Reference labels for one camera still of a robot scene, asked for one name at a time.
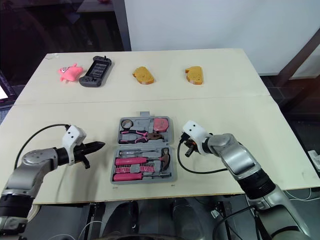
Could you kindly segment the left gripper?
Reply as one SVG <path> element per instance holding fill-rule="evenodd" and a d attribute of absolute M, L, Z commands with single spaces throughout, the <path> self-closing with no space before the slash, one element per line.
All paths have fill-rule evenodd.
<path fill-rule="evenodd" d="M 87 159 L 86 155 L 87 155 L 87 147 L 84 143 L 81 143 L 80 145 L 77 145 L 74 148 L 74 163 L 82 163 L 84 165 L 85 169 L 89 169 L 90 166 L 90 162 Z"/>

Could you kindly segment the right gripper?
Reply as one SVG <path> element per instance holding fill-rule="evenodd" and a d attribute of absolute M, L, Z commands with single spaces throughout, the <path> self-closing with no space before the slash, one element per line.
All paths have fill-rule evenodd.
<path fill-rule="evenodd" d="M 187 140 L 184 145 L 188 148 L 188 150 L 185 153 L 186 157 L 190 157 L 193 152 L 198 153 L 198 146 L 195 141 L 193 140 Z"/>

